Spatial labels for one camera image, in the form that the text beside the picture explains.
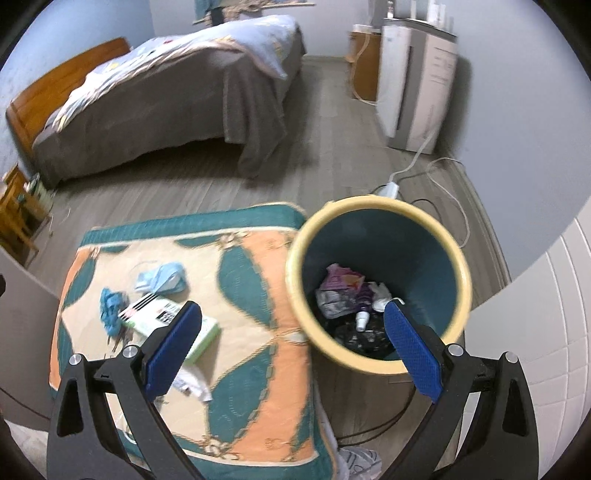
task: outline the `metal screw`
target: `metal screw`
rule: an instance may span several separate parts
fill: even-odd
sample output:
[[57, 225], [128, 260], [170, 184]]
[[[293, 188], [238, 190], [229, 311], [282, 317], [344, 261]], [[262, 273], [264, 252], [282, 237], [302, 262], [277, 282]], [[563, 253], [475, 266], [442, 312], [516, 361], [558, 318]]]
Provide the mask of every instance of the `metal screw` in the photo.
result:
[[75, 353], [70, 357], [69, 362], [70, 365], [78, 365], [80, 362], [82, 362], [82, 355], [79, 353]]
[[511, 364], [516, 364], [519, 361], [519, 357], [517, 357], [517, 355], [514, 354], [513, 352], [507, 352], [505, 354], [505, 358]]
[[452, 343], [451, 345], [448, 345], [447, 351], [450, 355], [453, 356], [462, 356], [464, 354], [464, 349], [461, 345], [458, 345], [457, 343]]
[[133, 358], [138, 354], [138, 348], [135, 345], [126, 346], [123, 349], [123, 356], [125, 358]]

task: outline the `white appliance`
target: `white appliance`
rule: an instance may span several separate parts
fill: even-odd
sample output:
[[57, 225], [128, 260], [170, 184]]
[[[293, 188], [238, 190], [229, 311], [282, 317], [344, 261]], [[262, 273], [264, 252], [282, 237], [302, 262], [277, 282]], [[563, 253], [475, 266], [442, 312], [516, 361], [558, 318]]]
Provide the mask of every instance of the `white appliance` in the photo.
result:
[[426, 22], [388, 19], [382, 30], [377, 113], [388, 146], [430, 154], [447, 112], [456, 37]]

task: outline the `yellow trash can rim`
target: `yellow trash can rim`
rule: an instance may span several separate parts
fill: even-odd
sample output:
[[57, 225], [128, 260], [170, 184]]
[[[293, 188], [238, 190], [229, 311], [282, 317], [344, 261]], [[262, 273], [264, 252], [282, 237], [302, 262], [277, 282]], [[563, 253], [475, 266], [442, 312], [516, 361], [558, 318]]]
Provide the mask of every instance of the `yellow trash can rim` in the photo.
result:
[[351, 197], [327, 203], [302, 227], [291, 246], [285, 268], [287, 291], [295, 316], [310, 340], [329, 358], [337, 363], [364, 373], [399, 375], [407, 373], [402, 360], [384, 361], [354, 353], [337, 343], [318, 323], [304, 295], [301, 279], [306, 252], [316, 234], [328, 222], [348, 212], [365, 209], [380, 209], [403, 215], [429, 231], [448, 254], [456, 278], [456, 306], [452, 318], [441, 339], [446, 345], [456, 342], [468, 320], [472, 306], [472, 280], [462, 250], [451, 234], [428, 213], [399, 200], [376, 195]]

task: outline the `white tile wall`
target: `white tile wall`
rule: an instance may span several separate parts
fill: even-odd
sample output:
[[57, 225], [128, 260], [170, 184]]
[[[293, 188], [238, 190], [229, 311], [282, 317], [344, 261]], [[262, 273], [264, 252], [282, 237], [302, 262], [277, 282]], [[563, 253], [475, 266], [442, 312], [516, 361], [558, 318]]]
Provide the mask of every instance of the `white tile wall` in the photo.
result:
[[[591, 201], [556, 243], [502, 292], [478, 307], [466, 328], [472, 355], [519, 356], [530, 385], [542, 477], [569, 445], [591, 407]], [[461, 441], [476, 401], [466, 404]]]

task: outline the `paper packaging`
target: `paper packaging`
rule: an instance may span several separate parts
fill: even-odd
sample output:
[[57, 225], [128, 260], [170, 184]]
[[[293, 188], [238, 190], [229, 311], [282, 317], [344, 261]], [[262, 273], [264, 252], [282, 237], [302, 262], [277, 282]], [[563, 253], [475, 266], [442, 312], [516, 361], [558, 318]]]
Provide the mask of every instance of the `paper packaging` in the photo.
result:
[[[149, 293], [122, 311], [119, 318], [125, 326], [149, 337], [156, 328], [169, 325], [181, 308], [182, 305], [175, 301]], [[204, 315], [201, 331], [185, 357], [185, 363], [194, 363], [219, 333], [217, 320]]]

